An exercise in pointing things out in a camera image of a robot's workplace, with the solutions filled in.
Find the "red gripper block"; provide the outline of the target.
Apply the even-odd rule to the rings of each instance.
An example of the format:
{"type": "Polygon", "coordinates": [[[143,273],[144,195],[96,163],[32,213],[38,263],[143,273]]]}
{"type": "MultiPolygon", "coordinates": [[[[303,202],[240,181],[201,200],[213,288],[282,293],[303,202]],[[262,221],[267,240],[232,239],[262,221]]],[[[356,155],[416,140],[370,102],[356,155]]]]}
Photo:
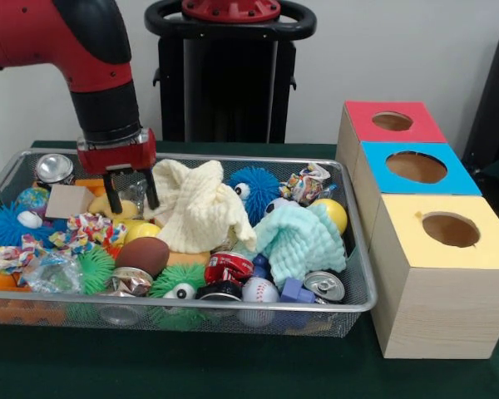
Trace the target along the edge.
{"type": "Polygon", "coordinates": [[[107,199],[113,214],[122,212],[121,200],[109,173],[118,170],[143,170],[148,205],[151,209],[159,207],[160,202],[151,171],[156,162],[156,137],[152,129],[143,128],[129,140],[107,145],[94,144],[80,138],[77,141],[77,154],[87,173],[103,175],[107,199]]]}

